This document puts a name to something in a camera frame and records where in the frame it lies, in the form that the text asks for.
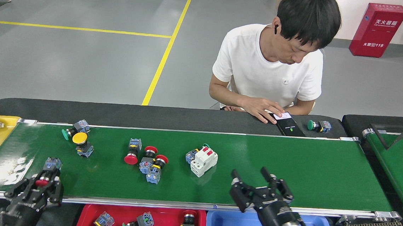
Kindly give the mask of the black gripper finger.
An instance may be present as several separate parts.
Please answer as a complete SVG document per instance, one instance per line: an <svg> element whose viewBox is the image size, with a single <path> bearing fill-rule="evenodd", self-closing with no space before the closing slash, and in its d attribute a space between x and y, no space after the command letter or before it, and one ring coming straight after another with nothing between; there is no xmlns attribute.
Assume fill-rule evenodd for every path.
<svg viewBox="0 0 403 226"><path fill-rule="evenodd" d="M230 196L233 198L240 211L244 213L252 204L254 209L261 211L263 209L263 188L245 184L236 169L232 170L231 176L233 180L230 189Z"/></svg>
<svg viewBox="0 0 403 226"><path fill-rule="evenodd" d="M285 201L290 204L293 201L293 193L289 186L286 184L285 180L278 179L274 174L270 173L268 169L263 166L261 168L261 174L263 175L266 182L268 182L268 187L271 190L270 195L275 199Z"/></svg>
<svg viewBox="0 0 403 226"><path fill-rule="evenodd" d="M63 191L64 187L62 185L60 177L56 176L44 187L43 195L52 205L61 206Z"/></svg>
<svg viewBox="0 0 403 226"><path fill-rule="evenodd" d="M38 178L24 178L17 182L15 185L10 187L8 191L4 192L4 196L7 199L13 199L18 197L22 193L22 200L25 202L31 201L32 203L37 203L38 202L38 197L37 196L32 196L32 190L36 189L36 181L38 181Z"/></svg>

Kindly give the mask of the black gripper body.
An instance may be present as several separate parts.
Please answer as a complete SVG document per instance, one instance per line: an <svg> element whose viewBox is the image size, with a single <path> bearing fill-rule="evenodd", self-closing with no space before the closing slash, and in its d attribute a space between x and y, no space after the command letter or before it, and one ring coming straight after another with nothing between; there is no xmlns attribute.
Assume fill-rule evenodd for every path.
<svg viewBox="0 0 403 226"><path fill-rule="evenodd" d="M273 197L263 197L263 209L257 211L262 226L299 226L298 219L289 204Z"/></svg>
<svg viewBox="0 0 403 226"><path fill-rule="evenodd" d="M34 203L23 197L12 199L9 206L0 212L0 226L36 226L45 208L45 200Z"/></svg>

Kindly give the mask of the person's right hand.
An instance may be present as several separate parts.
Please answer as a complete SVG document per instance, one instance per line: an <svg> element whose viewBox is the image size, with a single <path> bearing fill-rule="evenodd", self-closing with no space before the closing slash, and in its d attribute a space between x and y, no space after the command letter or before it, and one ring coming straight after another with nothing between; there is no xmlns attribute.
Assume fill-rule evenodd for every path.
<svg viewBox="0 0 403 226"><path fill-rule="evenodd" d="M256 117L262 123L276 124L273 114L281 116L285 110L277 103L265 98L253 98L246 96L240 107L247 113Z"/></svg>

